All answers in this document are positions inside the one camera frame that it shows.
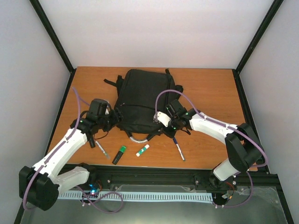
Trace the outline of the blue whiteboard marker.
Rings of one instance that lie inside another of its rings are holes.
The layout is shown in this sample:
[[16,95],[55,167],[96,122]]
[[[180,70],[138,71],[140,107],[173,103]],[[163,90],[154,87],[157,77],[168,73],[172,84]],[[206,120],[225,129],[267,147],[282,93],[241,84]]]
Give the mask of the blue whiteboard marker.
[[182,152],[182,150],[181,150],[181,148],[180,148],[180,146],[179,146],[179,144],[178,144],[176,138],[174,137],[174,138],[172,138],[172,140],[173,140],[174,144],[176,145],[176,147],[177,147],[177,149],[178,149],[178,152],[179,152],[179,154],[180,154],[180,157],[182,158],[183,161],[185,161],[185,157],[184,157],[184,155],[183,155],[183,152]]

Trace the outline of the black student backpack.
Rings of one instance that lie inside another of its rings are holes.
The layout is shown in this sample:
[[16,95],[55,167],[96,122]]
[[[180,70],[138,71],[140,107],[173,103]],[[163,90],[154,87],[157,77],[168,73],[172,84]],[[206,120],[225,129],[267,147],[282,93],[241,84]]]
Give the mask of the black student backpack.
[[115,82],[108,79],[104,82],[117,89],[114,109],[120,112],[122,120],[116,126],[135,143],[145,143],[161,135],[164,126],[155,121],[156,111],[166,113],[166,106],[180,98],[176,92],[166,92],[156,103],[157,96],[165,90],[184,90],[175,84],[168,69],[165,73],[130,69],[125,77],[119,75]]

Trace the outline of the green highlighter marker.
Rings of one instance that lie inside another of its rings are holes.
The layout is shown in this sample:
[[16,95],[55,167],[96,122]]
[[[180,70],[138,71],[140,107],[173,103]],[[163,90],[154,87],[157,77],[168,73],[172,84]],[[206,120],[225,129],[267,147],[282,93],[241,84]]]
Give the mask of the green highlighter marker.
[[127,147],[126,146],[121,146],[121,148],[119,149],[118,153],[116,154],[116,156],[114,157],[112,164],[116,165],[120,158],[123,156],[123,154],[125,153]]

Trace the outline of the white glue stick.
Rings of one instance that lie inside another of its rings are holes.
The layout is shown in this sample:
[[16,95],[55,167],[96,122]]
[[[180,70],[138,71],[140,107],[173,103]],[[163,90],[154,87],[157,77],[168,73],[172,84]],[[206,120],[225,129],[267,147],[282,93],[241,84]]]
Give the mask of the white glue stick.
[[137,153],[136,156],[139,157],[140,155],[142,155],[148,148],[149,148],[149,144],[146,144],[144,147],[142,147]]

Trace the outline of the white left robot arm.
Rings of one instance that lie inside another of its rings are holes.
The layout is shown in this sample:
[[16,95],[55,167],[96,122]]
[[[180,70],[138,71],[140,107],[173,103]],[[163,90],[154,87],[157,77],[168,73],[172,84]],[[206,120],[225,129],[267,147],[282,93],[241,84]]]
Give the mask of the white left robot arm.
[[24,209],[30,203],[43,211],[51,208],[58,196],[78,185],[92,188],[97,185],[95,168],[80,163],[74,169],[60,173],[67,161],[83,145],[95,147],[94,135],[110,131],[122,120],[119,109],[102,99],[94,99],[88,111],[78,113],[65,136],[33,167],[24,166],[19,172],[19,195]]

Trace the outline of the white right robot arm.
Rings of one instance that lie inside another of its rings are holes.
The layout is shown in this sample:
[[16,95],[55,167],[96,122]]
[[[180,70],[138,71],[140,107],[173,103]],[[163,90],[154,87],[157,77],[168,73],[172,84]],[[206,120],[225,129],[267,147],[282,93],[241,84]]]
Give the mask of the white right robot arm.
[[204,133],[226,146],[227,159],[213,168],[209,182],[215,189],[228,178],[246,172],[265,157],[261,143],[251,126],[233,125],[211,118],[194,108],[187,111],[178,100],[166,106],[166,112],[157,111],[155,120],[164,126],[164,133],[174,137],[178,130]]

